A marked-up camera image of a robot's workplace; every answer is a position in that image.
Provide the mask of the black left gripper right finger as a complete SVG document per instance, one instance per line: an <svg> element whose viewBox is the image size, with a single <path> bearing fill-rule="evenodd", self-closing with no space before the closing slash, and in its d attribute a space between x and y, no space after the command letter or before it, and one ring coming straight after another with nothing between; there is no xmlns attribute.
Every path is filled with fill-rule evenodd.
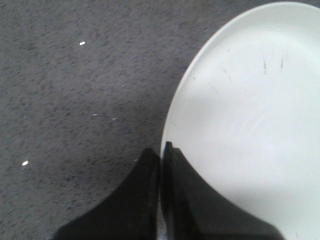
<svg viewBox="0 0 320 240"><path fill-rule="evenodd" d="M160 196L170 240L283 239L273 225L215 191L171 142L163 150Z"/></svg>

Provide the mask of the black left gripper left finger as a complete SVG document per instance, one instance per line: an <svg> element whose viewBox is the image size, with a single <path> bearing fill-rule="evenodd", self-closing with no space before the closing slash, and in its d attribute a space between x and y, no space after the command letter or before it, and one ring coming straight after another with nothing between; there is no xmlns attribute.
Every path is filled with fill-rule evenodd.
<svg viewBox="0 0 320 240"><path fill-rule="evenodd" d="M155 240L160 158L142 151L126 179L99 205L62 226L55 240Z"/></svg>

